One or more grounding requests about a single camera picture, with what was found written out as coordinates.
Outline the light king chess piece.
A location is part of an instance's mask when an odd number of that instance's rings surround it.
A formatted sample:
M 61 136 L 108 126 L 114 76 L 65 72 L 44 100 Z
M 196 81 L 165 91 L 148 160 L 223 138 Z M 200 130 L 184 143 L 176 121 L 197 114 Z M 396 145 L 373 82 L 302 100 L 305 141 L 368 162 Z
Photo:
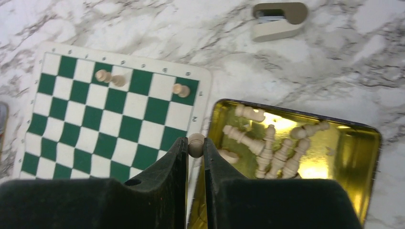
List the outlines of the light king chess piece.
M 113 83 L 117 87 L 123 87 L 126 84 L 126 79 L 123 75 L 112 75 L 111 72 L 107 72 L 104 69 L 97 71 L 95 78 L 99 82 Z

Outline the light pawn chess piece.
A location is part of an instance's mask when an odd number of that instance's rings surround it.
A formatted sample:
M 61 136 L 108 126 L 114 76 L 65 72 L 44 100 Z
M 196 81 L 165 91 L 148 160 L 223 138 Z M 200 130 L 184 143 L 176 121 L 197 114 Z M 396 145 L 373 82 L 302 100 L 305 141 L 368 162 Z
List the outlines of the light pawn chess piece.
M 188 150 L 191 157 L 200 158 L 203 156 L 204 141 L 205 136 L 199 133 L 194 133 L 188 137 Z

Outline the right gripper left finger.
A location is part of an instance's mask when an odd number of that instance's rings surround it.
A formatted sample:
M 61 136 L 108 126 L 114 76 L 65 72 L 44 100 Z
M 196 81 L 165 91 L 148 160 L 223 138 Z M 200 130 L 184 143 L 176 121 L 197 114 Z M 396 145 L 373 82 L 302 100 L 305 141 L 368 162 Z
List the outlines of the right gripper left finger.
M 16 179 L 0 187 L 3 229 L 183 229 L 188 140 L 178 138 L 154 164 L 114 178 Z

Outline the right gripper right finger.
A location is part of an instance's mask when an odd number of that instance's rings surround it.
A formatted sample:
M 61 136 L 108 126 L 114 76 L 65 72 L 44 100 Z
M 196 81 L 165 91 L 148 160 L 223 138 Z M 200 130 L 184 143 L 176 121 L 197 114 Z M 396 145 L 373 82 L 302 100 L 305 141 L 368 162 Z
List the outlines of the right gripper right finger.
M 359 229 L 346 191 L 329 179 L 249 179 L 203 145 L 210 229 Z

